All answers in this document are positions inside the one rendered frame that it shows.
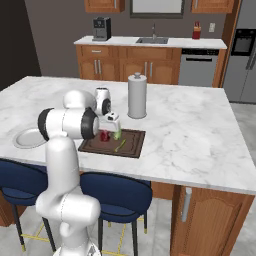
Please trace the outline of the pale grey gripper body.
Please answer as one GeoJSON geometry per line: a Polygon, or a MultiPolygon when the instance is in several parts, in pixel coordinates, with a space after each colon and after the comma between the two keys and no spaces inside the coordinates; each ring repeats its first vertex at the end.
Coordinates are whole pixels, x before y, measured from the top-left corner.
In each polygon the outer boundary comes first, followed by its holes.
{"type": "Polygon", "coordinates": [[[116,121],[101,121],[99,129],[115,133],[115,132],[118,132],[118,131],[121,130],[121,123],[120,123],[119,120],[116,120],[116,121]]]}

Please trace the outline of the green asparagus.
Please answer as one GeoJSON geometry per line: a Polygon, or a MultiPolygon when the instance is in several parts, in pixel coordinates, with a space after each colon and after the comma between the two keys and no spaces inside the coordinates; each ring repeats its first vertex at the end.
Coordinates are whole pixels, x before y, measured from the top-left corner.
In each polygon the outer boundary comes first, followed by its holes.
{"type": "Polygon", "coordinates": [[[115,148],[114,152],[118,152],[118,150],[123,147],[123,145],[125,144],[125,142],[126,142],[126,139],[124,139],[124,140],[121,142],[121,144],[115,148]]]}

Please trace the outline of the dark brown tray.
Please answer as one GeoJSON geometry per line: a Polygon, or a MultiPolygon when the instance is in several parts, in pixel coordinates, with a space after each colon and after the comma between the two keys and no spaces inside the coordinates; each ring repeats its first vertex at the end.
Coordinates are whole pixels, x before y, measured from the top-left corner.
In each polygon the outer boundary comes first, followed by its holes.
{"type": "Polygon", "coordinates": [[[100,133],[98,133],[93,139],[84,140],[78,150],[86,153],[139,158],[145,134],[145,131],[122,129],[121,138],[119,140],[114,140],[114,135],[110,133],[110,140],[103,142],[100,140],[100,133]],[[124,139],[126,139],[126,142],[123,147],[120,148],[118,152],[114,152],[115,148],[119,146],[124,139]]]}

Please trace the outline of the white plate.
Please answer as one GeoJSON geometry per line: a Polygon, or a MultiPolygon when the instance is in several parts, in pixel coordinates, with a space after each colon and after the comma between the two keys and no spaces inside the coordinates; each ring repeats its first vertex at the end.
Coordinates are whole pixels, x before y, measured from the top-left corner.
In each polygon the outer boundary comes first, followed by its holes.
{"type": "Polygon", "coordinates": [[[13,138],[13,144],[20,149],[31,149],[43,145],[46,140],[41,135],[38,128],[25,129],[13,138]]]}

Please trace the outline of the white paper towel roll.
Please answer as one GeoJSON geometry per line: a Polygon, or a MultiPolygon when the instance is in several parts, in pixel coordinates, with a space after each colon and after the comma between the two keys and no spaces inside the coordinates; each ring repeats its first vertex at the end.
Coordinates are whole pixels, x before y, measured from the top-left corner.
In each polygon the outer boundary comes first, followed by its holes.
{"type": "Polygon", "coordinates": [[[135,72],[128,77],[128,116],[142,119],[146,113],[147,77],[135,72]]]}

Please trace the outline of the wooden base cupboards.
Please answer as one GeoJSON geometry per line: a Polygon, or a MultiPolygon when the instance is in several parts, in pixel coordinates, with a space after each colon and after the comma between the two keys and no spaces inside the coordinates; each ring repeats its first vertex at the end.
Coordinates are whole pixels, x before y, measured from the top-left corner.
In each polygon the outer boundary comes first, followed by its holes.
{"type": "Polygon", "coordinates": [[[127,82],[139,72],[152,84],[179,80],[180,48],[77,45],[76,52],[81,79],[127,82]]]}

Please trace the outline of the blue bar stool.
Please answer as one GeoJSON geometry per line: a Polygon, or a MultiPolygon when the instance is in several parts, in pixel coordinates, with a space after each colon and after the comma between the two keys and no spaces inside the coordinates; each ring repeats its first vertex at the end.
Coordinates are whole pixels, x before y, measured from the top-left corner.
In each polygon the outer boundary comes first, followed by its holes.
{"type": "Polygon", "coordinates": [[[0,191],[12,207],[14,223],[23,252],[26,248],[17,206],[33,206],[38,196],[47,187],[48,177],[45,166],[0,158],[0,191]]]}
{"type": "Polygon", "coordinates": [[[147,210],[153,197],[151,182],[104,172],[84,172],[80,186],[85,195],[100,202],[98,248],[102,250],[103,221],[132,225],[133,255],[138,256],[137,219],[144,216],[147,232],[147,210]]]}

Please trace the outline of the steel sink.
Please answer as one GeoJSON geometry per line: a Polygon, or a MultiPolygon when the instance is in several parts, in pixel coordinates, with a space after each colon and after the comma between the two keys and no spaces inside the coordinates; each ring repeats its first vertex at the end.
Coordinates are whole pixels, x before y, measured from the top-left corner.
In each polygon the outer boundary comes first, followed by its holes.
{"type": "Polygon", "coordinates": [[[168,37],[140,37],[135,43],[136,44],[167,44],[169,38],[168,37]]]}

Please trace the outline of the grey coffee machine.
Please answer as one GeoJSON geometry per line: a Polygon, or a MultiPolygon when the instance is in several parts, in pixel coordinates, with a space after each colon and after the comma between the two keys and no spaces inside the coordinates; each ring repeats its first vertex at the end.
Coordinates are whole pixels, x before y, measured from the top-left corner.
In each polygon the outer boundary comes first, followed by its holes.
{"type": "Polygon", "coordinates": [[[97,17],[93,19],[93,41],[107,41],[111,38],[111,18],[97,17]]]}

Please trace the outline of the silver dishwasher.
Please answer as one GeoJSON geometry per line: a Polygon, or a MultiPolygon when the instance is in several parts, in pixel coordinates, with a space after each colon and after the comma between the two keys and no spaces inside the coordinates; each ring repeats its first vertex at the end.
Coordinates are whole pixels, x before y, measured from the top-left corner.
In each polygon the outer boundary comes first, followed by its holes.
{"type": "Polygon", "coordinates": [[[211,87],[218,54],[218,49],[183,48],[178,84],[211,87]]]}

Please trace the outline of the red knife block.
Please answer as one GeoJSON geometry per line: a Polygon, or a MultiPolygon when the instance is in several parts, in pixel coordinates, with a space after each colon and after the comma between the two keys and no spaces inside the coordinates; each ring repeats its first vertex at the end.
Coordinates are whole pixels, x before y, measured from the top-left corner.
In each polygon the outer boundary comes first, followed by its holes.
{"type": "Polygon", "coordinates": [[[192,38],[193,39],[199,39],[201,35],[201,25],[199,21],[196,21],[194,23],[194,29],[193,29],[193,34],[192,34],[192,38]]]}

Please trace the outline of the dark framed window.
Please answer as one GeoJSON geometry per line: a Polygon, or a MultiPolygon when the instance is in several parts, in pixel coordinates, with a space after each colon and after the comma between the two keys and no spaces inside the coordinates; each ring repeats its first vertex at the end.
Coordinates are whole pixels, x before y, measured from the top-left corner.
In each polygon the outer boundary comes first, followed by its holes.
{"type": "Polygon", "coordinates": [[[141,19],[180,19],[185,0],[130,0],[130,17],[141,19]]]}

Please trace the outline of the wooden island cupboard door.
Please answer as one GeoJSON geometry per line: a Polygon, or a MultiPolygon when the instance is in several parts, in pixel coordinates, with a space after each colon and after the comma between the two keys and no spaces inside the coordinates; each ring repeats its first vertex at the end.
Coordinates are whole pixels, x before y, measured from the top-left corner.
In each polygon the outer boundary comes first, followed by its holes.
{"type": "Polygon", "coordinates": [[[174,186],[170,256],[230,256],[255,196],[190,187],[183,223],[185,188],[174,186]]]}

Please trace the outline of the silver fridge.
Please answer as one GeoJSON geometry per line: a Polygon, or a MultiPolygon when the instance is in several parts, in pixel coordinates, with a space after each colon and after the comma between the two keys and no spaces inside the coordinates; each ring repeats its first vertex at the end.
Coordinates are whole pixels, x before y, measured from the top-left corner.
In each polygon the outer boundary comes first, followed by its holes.
{"type": "Polygon", "coordinates": [[[256,0],[242,0],[223,88],[230,102],[256,104],[256,0]]]}

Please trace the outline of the wooden wall cupboard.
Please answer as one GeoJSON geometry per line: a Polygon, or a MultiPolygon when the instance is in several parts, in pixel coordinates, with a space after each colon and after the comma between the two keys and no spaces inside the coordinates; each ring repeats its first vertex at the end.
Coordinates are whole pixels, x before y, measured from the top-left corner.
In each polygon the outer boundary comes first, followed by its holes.
{"type": "Polygon", "coordinates": [[[85,11],[91,13],[121,13],[125,0],[84,0],[85,11]]]}
{"type": "Polygon", "coordinates": [[[193,13],[231,13],[234,0],[192,0],[193,13]]]}

